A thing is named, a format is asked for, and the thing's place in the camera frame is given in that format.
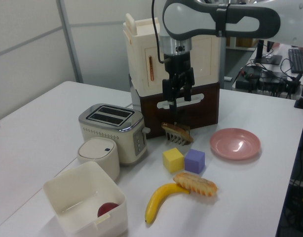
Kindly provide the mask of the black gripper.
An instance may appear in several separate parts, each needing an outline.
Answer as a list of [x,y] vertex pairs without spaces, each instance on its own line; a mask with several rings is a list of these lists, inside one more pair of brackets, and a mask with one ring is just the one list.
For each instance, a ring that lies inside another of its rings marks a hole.
[[163,99],[169,103],[171,111],[177,110],[177,95],[178,89],[178,76],[185,73],[184,85],[184,100],[191,101],[191,89],[194,85],[194,73],[190,63],[190,52],[178,55],[164,54],[166,62],[165,71],[169,74],[169,79],[162,80],[162,93]]

